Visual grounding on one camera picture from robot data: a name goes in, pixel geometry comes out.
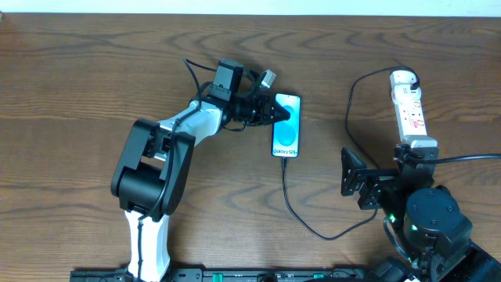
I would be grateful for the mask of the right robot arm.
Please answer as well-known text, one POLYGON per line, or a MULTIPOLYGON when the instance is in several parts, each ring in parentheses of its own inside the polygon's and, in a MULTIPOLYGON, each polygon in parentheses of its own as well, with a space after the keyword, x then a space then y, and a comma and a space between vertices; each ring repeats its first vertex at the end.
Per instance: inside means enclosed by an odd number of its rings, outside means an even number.
POLYGON ((395 250, 420 281, 498 281, 500 263, 470 238, 473 224, 451 192, 434 185, 438 148, 395 148, 397 168, 369 169, 347 147, 341 151, 342 196, 359 195, 362 210, 382 210, 395 250))

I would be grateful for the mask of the blue Galaxy smartphone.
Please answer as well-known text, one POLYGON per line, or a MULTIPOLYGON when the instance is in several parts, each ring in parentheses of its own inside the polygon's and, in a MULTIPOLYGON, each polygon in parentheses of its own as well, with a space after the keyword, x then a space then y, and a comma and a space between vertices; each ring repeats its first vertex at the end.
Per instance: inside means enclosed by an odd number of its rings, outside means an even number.
POLYGON ((289 112, 290 118, 273 125, 271 154, 274 157, 296 158, 300 143, 301 97, 278 93, 276 102, 289 112))

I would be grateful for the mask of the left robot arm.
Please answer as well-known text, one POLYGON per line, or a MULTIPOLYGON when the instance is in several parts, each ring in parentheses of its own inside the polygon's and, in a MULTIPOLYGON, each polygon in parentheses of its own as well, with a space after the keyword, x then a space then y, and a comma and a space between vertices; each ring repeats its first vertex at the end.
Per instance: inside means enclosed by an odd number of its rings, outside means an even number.
POLYGON ((186 109, 161 121, 137 120, 110 184, 131 234, 129 281, 159 281, 170 266, 168 222, 182 198, 196 145, 231 122, 243 128, 285 121, 290 113, 268 94, 276 75, 219 60, 214 79, 195 80, 186 109))

